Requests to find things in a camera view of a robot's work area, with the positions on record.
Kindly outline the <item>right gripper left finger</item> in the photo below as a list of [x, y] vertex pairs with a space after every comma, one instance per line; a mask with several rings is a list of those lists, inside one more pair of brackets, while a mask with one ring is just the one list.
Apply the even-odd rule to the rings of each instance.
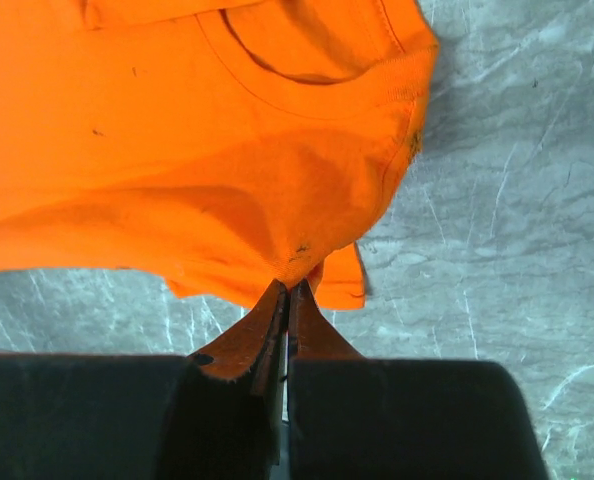
[[288, 292], [181, 355], [0, 351], [0, 479], [267, 479]]

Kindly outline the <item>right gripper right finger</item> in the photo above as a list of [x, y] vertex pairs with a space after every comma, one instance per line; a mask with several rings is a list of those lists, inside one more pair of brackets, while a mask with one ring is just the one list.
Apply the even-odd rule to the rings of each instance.
[[500, 364], [375, 359], [321, 314], [307, 282], [288, 317], [294, 479], [544, 479], [524, 397]]

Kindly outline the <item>orange t shirt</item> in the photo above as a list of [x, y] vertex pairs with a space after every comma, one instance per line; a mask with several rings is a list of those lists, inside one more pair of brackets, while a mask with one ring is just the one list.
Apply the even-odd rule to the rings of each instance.
[[0, 272], [361, 308], [438, 52], [414, 1], [0, 1]]

